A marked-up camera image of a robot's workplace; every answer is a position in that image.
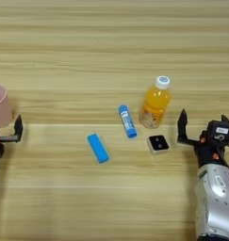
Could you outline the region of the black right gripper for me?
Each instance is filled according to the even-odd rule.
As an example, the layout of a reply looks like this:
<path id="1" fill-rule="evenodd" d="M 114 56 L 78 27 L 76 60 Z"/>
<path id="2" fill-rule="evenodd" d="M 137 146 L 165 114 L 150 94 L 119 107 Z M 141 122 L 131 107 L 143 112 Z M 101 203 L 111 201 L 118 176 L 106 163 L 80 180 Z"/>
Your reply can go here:
<path id="1" fill-rule="evenodd" d="M 221 122 L 224 127 L 229 128 L 229 119 L 225 115 L 221 116 Z M 194 148 L 198 166 L 201 168 L 208 164 L 214 164 L 229 167 L 224 158 L 225 147 L 229 146 L 229 135 L 209 134 L 207 131 L 202 131 L 199 140 L 189 139 L 186 132 L 187 124 L 187 112 L 183 109 L 177 122 L 177 140 Z"/>

